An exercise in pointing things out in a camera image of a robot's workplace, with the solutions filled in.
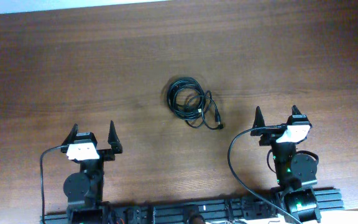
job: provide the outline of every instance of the cable plug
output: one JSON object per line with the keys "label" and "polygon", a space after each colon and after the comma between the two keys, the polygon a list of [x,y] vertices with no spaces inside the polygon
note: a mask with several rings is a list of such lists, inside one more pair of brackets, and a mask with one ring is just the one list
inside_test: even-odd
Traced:
{"label": "cable plug", "polygon": [[215,109],[215,122],[218,123],[218,129],[223,129],[223,124],[221,124],[221,115],[219,114],[218,109]]}

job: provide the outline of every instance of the brown wooden surface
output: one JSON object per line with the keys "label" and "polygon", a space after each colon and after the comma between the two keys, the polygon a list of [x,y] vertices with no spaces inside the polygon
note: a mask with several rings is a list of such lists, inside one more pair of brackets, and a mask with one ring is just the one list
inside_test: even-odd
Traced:
{"label": "brown wooden surface", "polygon": [[[231,139],[285,122],[296,104],[314,128],[299,149],[320,156],[318,187],[358,208],[358,1],[159,2],[0,15],[0,223],[36,223],[39,156],[72,125],[124,153],[105,164],[104,199],[172,201],[243,194],[227,166]],[[211,90],[226,127],[191,129],[168,110],[172,77]],[[258,138],[232,163],[253,189],[277,185]],[[66,208],[78,165],[45,157],[46,211]]]}

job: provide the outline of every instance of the white object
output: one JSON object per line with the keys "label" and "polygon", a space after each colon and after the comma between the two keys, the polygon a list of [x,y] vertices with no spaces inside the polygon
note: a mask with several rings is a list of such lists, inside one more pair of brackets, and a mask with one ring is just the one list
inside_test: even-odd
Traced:
{"label": "white object", "polygon": [[78,161],[100,158],[92,142],[69,144],[66,155],[69,160],[76,159]]}
{"label": "white object", "polygon": [[279,137],[276,142],[299,142],[304,140],[308,135],[310,125],[288,125],[287,130],[284,131],[283,136]]}

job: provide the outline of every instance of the black bracket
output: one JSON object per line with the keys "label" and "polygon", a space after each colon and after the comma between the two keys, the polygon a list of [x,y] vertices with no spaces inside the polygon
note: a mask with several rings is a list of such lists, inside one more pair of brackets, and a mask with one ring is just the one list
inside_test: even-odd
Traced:
{"label": "black bracket", "polygon": [[233,207],[232,207],[231,200],[226,199],[224,201],[224,206],[226,208],[226,213],[227,213],[227,217],[229,219],[229,222],[234,223],[234,214],[233,214]]}
{"label": "black bracket", "polygon": [[[94,134],[92,132],[88,133],[79,133],[78,125],[74,124],[67,138],[62,143],[62,148],[60,151],[62,153],[67,153],[68,145],[70,144],[79,144],[79,143],[87,143],[92,142],[96,148],[98,141],[96,140]],[[110,121],[110,130],[108,136],[108,143],[111,146],[111,149],[101,149],[96,152],[103,158],[103,161],[113,161],[115,160],[115,154],[122,153],[122,145],[117,136],[116,129],[114,127],[114,122]]]}
{"label": "black bracket", "polygon": [[126,223],[140,224],[142,222],[142,212],[139,206],[128,208],[126,210]]}
{"label": "black bracket", "polygon": [[[265,129],[253,130],[251,131],[250,135],[261,136],[259,141],[259,146],[269,146],[272,144],[272,141],[277,140],[279,137],[283,135],[288,125],[310,125],[310,128],[312,128],[312,125],[309,122],[307,116],[305,114],[301,114],[299,109],[295,105],[293,105],[292,115],[288,117],[287,123],[280,125],[280,128],[265,128]],[[260,110],[260,107],[258,106],[256,107],[255,120],[254,120],[254,125],[252,125],[252,128],[263,128],[263,127],[266,127],[265,120]]]}

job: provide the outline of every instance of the black cable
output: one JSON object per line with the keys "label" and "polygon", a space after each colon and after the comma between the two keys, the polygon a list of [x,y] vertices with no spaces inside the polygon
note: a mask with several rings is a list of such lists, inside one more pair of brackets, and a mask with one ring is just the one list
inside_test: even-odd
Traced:
{"label": "black cable", "polygon": [[42,198],[42,223],[45,224],[45,195],[44,195],[44,174],[43,174],[43,169],[42,169],[42,158],[44,158],[44,155],[46,155],[46,153],[48,152],[52,152],[56,149],[60,149],[61,147],[64,146],[57,146],[57,147],[53,147],[50,148],[48,150],[46,150],[45,152],[43,152],[41,154],[40,157],[40,177],[41,177],[41,198]]}
{"label": "black cable", "polygon": [[261,128],[251,128],[251,129],[248,129],[246,131],[243,131],[241,132],[240,134],[238,134],[230,143],[230,146],[229,146],[229,150],[227,151],[227,163],[229,164],[229,168],[231,170],[231,173],[233,174],[234,178],[236,178],[238,180],[238,182],[240,182],[240,184],[246,189],[248,190],[251,194],[253,194],[255,197],[261,199],[261,201],[269,204],[270,206],[280,210],[282,213],[288,215],[289,217],[291,217],[292,219],[294,219],[294,221],[296,223],[299,223],[299,224],[302,224],[301,221],[299,221],[299,219],[295,218],[293,215],[289,214],[287,211],[285,211],[284,209],[278,207],[277,205],[273,204],[272,202],[269,202],[268,200],[266,200],[265,198],[263,198],[261,195],[257,194],[256,192],[254,192],[253,190],[251,190],[250,188],[248,188],[246,186],[245,183],[243,183],[243,181],[240,180],[240,178],[237,176],[236,172],[234,172],[234,169],[231,165],[231,162],[230,162],[230,152],[231,152],[231,149],[233,148],[233,145],[235,143],[235,141],[237,140],[237,138],[239,138],[240,136],[250,132],[250,131],[255,131],[255,130],[260,130],[260,129],[267,129],[267,128],[281,128],[280,125],[275,125],[275,126],[266,126],[266,127],[261,127]]}
{"label": "black cable", "polygon": [[317,156],[317,154],[314,154],[314,153],[309,152],[309,151],[304,151],[304,150],[300,150],[300,151],[296,152],[295,154],[309,155],[309,156],[313,157],[316,160],[316,165],[318,165],[318,156]]}
{"label": "black cable", "polygon": [[[177,103],[177,96],[183,90],[194,90],[197,92],[197,95],[190,98],[185,105],[180,105]],[[200,98],[198,104],[196,106],[190,106],[190,103],[197,98]],[[211,130],[223,128],[223,124],[221,124],[221,115],[219,114],[215,101],[212,99],[211,91],[208,90],[204,93],[201,85],[194,78],[183,77],[171,83],[167,91],[167,103],[170,110],[178,118],[185,120],[186,124],[192,128],[199,128],[204,124]],[[211,104],[215,107],[215,122],[218,123],[215,128],[209,126],[205,121],[205,114],[211,109]],[[203,120],[201,124],[193,126],[189,123],[189,121],[195,121],[198,118]]]}
{"label": "black cable", "polygon": [[266,157],[266,161],[267,161],[267,166],[268,166],[268,168],[269,168],[273,173],[276,173],[276,172],[272,169],[272,167],[270,166],[270,163],[269,163],[269,156],[270,156],[270,153],[272,153],[272,152],[273,152],[273,150],[269,150],[269,151],[268,151],[267,157]]}

